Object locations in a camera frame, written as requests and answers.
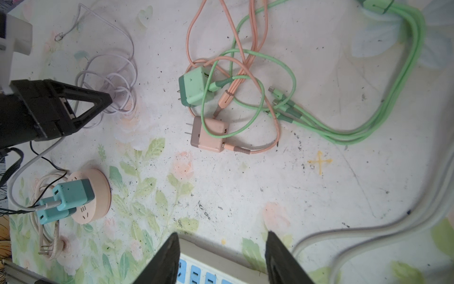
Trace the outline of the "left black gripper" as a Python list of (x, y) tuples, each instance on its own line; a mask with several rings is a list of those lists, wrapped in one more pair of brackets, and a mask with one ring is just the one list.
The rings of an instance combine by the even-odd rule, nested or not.
[[(1, 95), (1, 149), (76, 133), (112, 104), (108, 93), (50, 79), (13, 80), (11, 89)], [(90, 108), (77, 115), (70, 101)]]

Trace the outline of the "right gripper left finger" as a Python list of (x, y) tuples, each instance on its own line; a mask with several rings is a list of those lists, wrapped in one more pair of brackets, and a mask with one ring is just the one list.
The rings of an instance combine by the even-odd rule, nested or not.
[(179, 272), (179, 261), (179, 236), (174, 232), (170, 234), (133, 284), (175, 284)]

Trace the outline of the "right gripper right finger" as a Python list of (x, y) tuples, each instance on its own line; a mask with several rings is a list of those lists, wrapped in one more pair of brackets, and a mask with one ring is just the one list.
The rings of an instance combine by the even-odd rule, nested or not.
[(265, 259), (270, 284), (314, 284), (277, 234), (272, 231), (268, 232)]

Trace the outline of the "white blue rectangular power strip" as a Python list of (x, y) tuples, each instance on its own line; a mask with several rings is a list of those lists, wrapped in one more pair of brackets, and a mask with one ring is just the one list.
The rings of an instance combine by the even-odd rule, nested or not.
[(268, 275), (253, 271), (180, 239), (177, 284), (267, 284)]

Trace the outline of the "round pink power strip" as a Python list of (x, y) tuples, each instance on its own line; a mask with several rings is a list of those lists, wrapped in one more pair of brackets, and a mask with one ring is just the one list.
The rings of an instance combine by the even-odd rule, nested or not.
[(106, 176), (99, 169), (85, 169), (70, 175), (69, 181), (87, 179), (92, 189), (93, 198), (77, 207), (72, 214), (75, 222), (81, 225), (104, 218), (111, 206), (111, 188)]

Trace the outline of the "green charger plug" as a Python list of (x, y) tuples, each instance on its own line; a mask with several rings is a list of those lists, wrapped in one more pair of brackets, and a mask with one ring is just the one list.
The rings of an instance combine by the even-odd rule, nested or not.
[(200, 66), (179, 78), (179, 94), (183, 106), (196, 107), (201, 105), (208, 76), (207, 68)]

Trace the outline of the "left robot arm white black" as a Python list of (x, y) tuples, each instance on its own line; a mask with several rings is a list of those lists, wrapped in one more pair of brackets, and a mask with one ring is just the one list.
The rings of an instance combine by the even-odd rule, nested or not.
[(11, 80), (14, 53), (29, 55), (33, 26), (1, 14), (1, 149), (66, 137), (112, 104), (109, 94), (55, 80)]

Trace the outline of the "pink charger plug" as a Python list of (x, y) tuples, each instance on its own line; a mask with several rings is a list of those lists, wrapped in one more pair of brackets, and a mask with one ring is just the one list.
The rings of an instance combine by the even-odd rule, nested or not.
[[(214, 136), (223, 136), (227, 134), (229, 130), (229, 123), (219, 121), (213, 118), (206, 118), (205, 124), (208, 130)], [(190, 144), (193, 147), (196, 147), (201, 150), (212, 151), (215, 153), (220, 153), (223, 151), (223, 144), (225, 138), (216, 138), (210, 135), (202, 125), (202, 119), (200, 116), (196, 116), (193, 119), (192, 132), (190, 133)]]

